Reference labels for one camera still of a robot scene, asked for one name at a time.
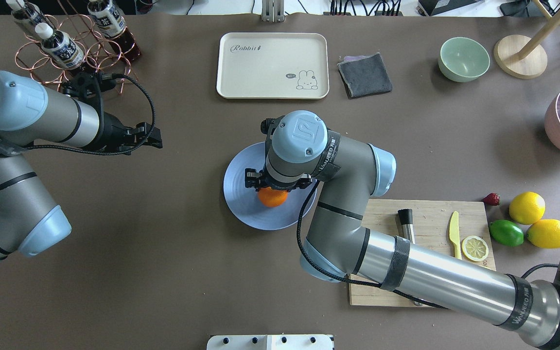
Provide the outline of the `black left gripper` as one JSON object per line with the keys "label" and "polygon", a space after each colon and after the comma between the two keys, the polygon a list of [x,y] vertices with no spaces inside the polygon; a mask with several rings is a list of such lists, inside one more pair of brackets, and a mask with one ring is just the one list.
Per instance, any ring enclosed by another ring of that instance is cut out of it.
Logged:
{"label": "black left gripper", "polygon": [[140,122],[135,128],[113,125],[110,131],[110,152],[131,155],[142,146],[163,148],[160,129],[148,122]]}

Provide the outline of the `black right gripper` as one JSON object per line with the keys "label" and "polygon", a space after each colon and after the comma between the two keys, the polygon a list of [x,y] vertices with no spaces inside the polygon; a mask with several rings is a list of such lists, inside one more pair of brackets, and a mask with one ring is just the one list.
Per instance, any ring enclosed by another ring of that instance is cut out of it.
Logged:
{"label": "black right gripper", "polygon": [[311,184],[318,182],[307,173],[283,174],[273,168],[263,168],[260,172],[253,168],[245,169],[245,187],[255,188],[259,191],[263,188],[271,188],[278,191],[292,191],[293,189],[306,189]]}

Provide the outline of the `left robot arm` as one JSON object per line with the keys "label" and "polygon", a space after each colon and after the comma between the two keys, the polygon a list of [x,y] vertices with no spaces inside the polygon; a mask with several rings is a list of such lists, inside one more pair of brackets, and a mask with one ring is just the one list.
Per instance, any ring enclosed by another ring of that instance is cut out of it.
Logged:
{"label": "left robot arm", "polygon": [[86,155],[129,155],[141,146],[162,148],[156,112],[151,122],[124,126],[106,113],[102,93],[117,73],[82,72],[62,91],[0,70],[0,262],[11,253],[36,256],[71,233],[71,224],[24,157],[33,149]]}

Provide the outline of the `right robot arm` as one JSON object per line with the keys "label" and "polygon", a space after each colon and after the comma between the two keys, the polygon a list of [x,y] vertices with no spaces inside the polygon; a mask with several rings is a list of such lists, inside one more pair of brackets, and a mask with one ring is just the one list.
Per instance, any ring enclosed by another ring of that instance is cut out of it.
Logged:
{"label": "right robot arm", "polygon": [[343,137],[305,110],[267,118],[261,130],[265,164],[260,172],[247,169],[247,188],[325,184],[301,249],[316,277],[359,275],[367,286],[477,317],[541,350],[560,350],[560,263],[554,281],[530,282],[363,227],[369,198],[384,195],[395,178],[391,153]]}

